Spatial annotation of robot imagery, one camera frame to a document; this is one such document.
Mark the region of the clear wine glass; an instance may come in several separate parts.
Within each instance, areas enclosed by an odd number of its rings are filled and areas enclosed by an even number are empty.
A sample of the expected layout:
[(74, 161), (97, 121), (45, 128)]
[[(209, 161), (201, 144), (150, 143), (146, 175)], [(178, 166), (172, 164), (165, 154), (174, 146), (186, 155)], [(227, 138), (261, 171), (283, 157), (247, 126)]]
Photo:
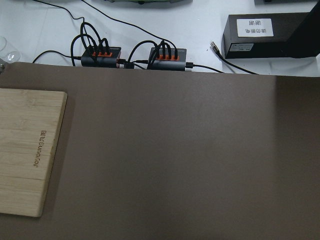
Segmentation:
[(21, 58), (21, 53), (4, 36), (0, 37), (0, 58), (9, 64)]

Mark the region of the black box with label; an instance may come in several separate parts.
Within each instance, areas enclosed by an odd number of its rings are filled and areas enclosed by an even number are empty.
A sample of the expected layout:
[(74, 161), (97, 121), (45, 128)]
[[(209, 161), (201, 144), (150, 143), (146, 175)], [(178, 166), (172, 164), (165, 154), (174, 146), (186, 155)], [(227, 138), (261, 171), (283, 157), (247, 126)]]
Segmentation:
[(320, 53), (320, 15), (230, 14), (223, 46), (226, 59), (316, 57)]

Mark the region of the bamboo cutting board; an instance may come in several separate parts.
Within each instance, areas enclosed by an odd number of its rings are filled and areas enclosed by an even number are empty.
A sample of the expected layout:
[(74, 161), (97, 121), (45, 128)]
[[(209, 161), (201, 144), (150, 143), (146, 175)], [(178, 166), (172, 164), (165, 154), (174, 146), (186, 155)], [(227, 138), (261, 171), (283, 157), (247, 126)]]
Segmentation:
[(0, 212), (40, 217), (67, 103), (63, 91), (0, 90)]

